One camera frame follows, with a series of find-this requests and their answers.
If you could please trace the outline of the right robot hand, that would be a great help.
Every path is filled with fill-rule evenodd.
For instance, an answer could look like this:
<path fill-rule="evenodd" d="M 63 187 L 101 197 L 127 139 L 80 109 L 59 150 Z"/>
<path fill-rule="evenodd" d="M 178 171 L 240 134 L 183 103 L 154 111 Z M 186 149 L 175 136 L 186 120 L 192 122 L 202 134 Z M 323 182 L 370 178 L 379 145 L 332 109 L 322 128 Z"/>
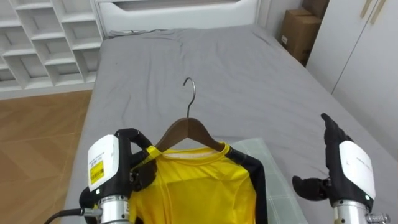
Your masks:
<path fill-rule="evenodd" d="M 295 192 L 309 201 L 328 199 L 333 205 L 340 200 L 358 202 L 373 209 L 376 189 L 370 157 L 326 113 L 324 142 L 328 177 L 302 179 L 292 177 Z"/>

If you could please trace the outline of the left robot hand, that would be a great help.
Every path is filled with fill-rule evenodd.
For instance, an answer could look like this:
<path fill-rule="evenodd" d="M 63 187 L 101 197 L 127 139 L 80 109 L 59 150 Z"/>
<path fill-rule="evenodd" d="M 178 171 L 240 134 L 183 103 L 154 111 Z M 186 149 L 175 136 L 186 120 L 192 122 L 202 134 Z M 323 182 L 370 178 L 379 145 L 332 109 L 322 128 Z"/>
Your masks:
<path fill-rule="evenodd" d="M 97 140 L 88 150 L 88 186 L 82 191 L 79 204 L 94 219 L 129 214 L 128 200 L 133 192 L 150 186 L 157 170 L 154 159 L 161 152 L 137 129 L 120 129 Z"/>

